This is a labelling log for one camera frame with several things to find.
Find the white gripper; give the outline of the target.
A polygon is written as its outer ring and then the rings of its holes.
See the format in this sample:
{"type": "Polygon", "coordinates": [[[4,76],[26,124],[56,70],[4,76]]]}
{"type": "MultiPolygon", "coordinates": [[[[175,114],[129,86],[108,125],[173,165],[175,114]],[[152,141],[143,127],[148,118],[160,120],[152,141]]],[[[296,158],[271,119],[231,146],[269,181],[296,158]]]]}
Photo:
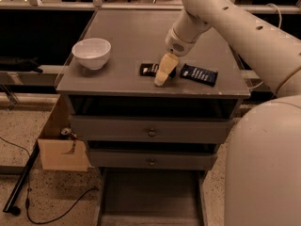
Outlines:
{"type": "Polygon", "coordinates": [[[155,75],[154,84],[163,86],[169,75],[179,64],[178,57],[186,56],[195,45],[198,39],[196,33],[188,31],[181,39],[175,32],[174,28],[170,28],[166,35],[166,50],[169,53],[163,55],[158,71],[155,75]]]}

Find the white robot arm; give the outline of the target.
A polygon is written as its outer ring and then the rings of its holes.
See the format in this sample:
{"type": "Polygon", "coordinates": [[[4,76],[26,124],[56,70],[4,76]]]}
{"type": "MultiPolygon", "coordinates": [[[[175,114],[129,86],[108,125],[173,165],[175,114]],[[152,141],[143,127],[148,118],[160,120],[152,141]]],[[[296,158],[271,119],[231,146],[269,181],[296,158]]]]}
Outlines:
{"type": "Polygon", "coordinates": [[[234,5],[182,0],[155,84],[214,28],[274,94],[235,125],[228,146],[225,226],[301,226],[301,40],[234,5]]]}

